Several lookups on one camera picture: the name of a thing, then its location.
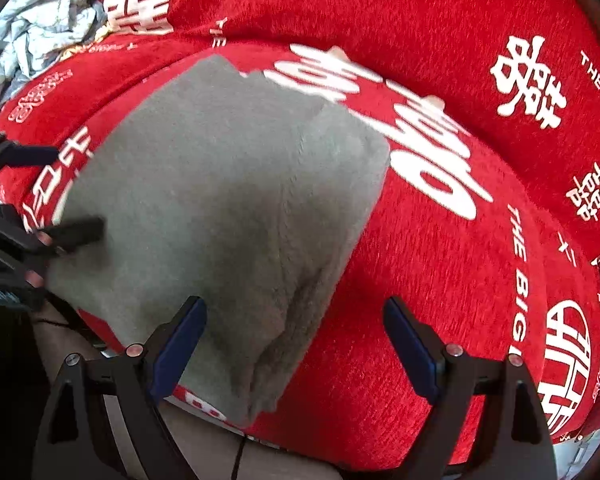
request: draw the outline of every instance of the cloth fold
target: cloth fold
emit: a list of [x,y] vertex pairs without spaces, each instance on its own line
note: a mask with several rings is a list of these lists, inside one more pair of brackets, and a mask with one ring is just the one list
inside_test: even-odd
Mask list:
[[96,150],[64,217],[106,216],[106,240],[54,264],[48,288],[125,345],[204,298],[180,384],[247,425],[304,356],[388,162],[384,137],[346,108],[211,57]]
[[0,106],[107,20],[96,0],[10,0],[0,12]]

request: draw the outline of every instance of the crumpled light blue fabric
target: crumpled light blue fabric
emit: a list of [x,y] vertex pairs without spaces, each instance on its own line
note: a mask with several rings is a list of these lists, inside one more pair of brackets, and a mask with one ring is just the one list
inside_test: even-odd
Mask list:
[[10,0],[0,13],[0,107],[107,21],[96,0]]

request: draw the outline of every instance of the gray towel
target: gray towel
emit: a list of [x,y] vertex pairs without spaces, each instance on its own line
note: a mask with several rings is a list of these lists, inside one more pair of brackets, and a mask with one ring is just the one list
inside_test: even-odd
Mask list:
[[64,217],[105,216],[106,240],[60,258],[49,289],[125,345],[201,296],[208,325],[181,384],[247,425],[302,360],[388,160],[384,137],[343,106],[214,56],[96,152]]

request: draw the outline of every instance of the red bedding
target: red bedding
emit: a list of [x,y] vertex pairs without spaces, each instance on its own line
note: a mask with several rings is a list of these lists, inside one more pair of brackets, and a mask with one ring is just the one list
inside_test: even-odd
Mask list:
[[[361,114],[393,152],[382,196],[311,348],[276,412],[262,414],[248,433],[355,469],[397,465],[427,407],[382,330],[381,305],[392,294],[473,354],[521,353],[554,438],[577,431],[600,366],[600,279],[590,264],[600,254],[600,48],[574,1],[167,3],[138,20],[167,27],[166,18],[174,34],[112,36],[3,108],[0,130],[62,147],[63,155],[41,173],[4,170],[0,198],[15,203],[30,228],[47,224],[61,215],[77,171],[152,89],[211,54],[245,72],[264,70]],[[507,51],[510,36],[517,51]],[[541,46],[534,37],[544,38]],[[281,43],[291,39],[338,44],[374,72]],[[521,40],[534,60],[509,72],[506,58],[524,54]],[[594,60],[588,74],[580,51]],[[517,72],[522,79],[507,92],[507,75]],[[498,111],[521,87],[513,111]],[[466,129],[414,90],[442,97]],[[456,460],[466,457],[478,410]]]

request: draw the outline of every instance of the circular white emblem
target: circular white emblem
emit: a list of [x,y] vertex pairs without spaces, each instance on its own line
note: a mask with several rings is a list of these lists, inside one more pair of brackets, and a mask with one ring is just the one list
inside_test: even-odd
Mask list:
[[551,434],[568,422],[584,396],[591,370],[589,327],[580,306],[561,301],[546,315],[543,381],[538,395]]

